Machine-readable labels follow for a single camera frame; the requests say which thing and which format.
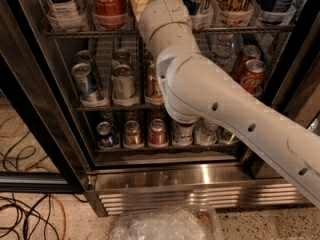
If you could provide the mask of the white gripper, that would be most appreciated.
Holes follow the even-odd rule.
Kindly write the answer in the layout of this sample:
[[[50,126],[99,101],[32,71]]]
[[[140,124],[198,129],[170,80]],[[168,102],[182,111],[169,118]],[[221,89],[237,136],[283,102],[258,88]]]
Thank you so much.
[[[161,42],[184,47],[194,45],[192,22],[182,3],[176,0],[130,0],[130,4],[148,48]]]

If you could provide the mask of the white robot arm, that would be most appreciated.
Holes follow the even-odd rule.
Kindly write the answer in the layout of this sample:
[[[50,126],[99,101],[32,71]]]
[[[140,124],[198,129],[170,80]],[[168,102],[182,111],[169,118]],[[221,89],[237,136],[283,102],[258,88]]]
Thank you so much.
[[[139,32],[156,62],[170,117],[203,117],[234,133],[316,207],[320,207],[320,139],[245,91],[204,57],[182,0],[130,0]]]

